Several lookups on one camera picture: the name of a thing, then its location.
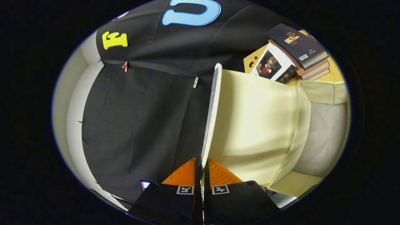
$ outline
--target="stack of books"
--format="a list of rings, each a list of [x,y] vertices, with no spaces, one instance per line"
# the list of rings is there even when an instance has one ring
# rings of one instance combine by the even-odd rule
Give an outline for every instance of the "stack of books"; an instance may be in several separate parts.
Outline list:
[[[284,24],[272,28],[267,35],[271,38],[268,42],[283,51],[296,66],[297,79],[316,80],[330,72],[328,53],[315,40]]]

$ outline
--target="portrait on book cover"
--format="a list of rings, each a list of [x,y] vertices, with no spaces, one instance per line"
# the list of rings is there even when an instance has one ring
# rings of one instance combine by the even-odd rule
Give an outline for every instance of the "portrait on book cover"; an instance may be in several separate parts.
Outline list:
[[[276,72],[282,68],[275,56],[268,50],[262,56],[259,65],[256,65],[258,75],[267,79],[271,79]]]

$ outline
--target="brown book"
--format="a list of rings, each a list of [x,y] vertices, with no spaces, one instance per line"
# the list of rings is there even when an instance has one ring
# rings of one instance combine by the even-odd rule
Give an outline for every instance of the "brown book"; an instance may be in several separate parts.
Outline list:
[[[322,63],[320,66],[312,69],[311,71],[307,70],[307,73],[301,75],[301,77],[303,79],[308,79],[309,77],[312,77],[312,76],[316,75],[317,73],[319,73],[319,72],[321,72],[323,70],[326,70],[329,67],[330,67],[329,62],[326,61],[326,62]]]
[[[296,67],[298,69],[297,75],[299,75],[299,76],[302,76],[303,74],[312,71],[313,69],[317,68],[318,66],[320,66],[328,61],[328,59],[325,59],[325,60],[319,62],[318,64],[316,64],[315,66],[309,68],[308,70],[304,70],[303,67],[300,65],[300,63],[298,63],[297,60],[295,58],[293,58],[293,56],[286,49],[284,49],[281,45],[279,45],[272,39],[269,39],[268,42],[275,45],[280,50],[282,50],[293,61],[293,63],[296,65]]]
[[[301,78],[299,75],[296,74],[296,77],[298,80],[303,80],[303,78]]]

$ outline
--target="chair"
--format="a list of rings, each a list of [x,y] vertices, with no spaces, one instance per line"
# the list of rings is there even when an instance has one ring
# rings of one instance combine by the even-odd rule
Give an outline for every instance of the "chair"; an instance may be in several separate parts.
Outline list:
[[[203,159],[221,163],[243,181],[298,197],[339,158],[348,110],[344,82],[288,86],[217,64]]]

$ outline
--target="book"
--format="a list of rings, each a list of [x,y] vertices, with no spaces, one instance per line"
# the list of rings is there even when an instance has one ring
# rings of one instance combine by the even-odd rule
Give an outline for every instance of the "book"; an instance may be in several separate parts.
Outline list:
[[[267,31],[267,35],[286,49],[304,70],[328,58],[328,53],[318,42],[287,25],[279,24]]]
[[[314,76],[312,76],[312,77],[309,77],[309,78],[306,79],[306,80],[316,80],[316,79],[318,79],[318,78],[321,78],[321,77],[327,75],[328,73],[330,73],[330,69],[329,69],[329,68],[327,68],[326,70],[324,70],[324,71],[322,71],[322,72],[317,73],[316,75],[314,75]]]
[[[278,47],[268,44],[250,74],[286,83],[296,73],[297,67]]]
[[[278,47],[280,50],[282,50],[282,51],[293,61],[293,63],[294,63],[294,64],[297,66],[297,68],[298,68],[297,71],[296,71],[296,73],[297,73],[297,75],[299,75],[299,76],[306,75],[306,73],[309,73],[309,72],[312,72],[312,73],[314,73],[314,74],[317,73],[317,72],[320,72],[321,70],[318,70],[318,71],[312,71],[312,70],[314,70],[315,68],[319,67],[320,65],[322,65],[322,64],[324,64],[324,63],[326,63],[326,62],[328,62],[328,59],[325,59],[325,60],[323,60],[323,61],[317,63],[315,66],[310,67],[310,68],[306,71],[306,70],[303,69],[302,65],[300,65],[300,63],[298,63],[297,60],[296,60],[286,49],[284,49],[280,44],[276,43],[276,42],[275,42],[274,40],[272,40],[272,39],[269,39],[268,42],[271,43],[271,44],[273,44],[273,45],[275,45],[275,46]]]
[[[317,67],[314,68],[313,70],[311,70],[311,71],[309,71],[309,72],[303,74],[301,77],[302,77],[303,79],[307,79],[307,78],[309,78],[309,77],[312,77],[312,76],[316,75],[317,73],[319,73],[319,72],[321,72],[321,71],[323,71],[323,70],[326,70],[327,68],[329,68],[329,62],[328,62],[328,60],[322,62],[319,66],[317,66]]]
[[[326,68],[325,70],[315,74],[314,76],[308,77],[307,79],[303,79],[302,76],[299,76],[297,74],[296,74],[296,77],[297,77],[298,80],[316,80],[318,78],[321,78],[321,77],[327,75],[328,73],[330,73],[330,69]]]

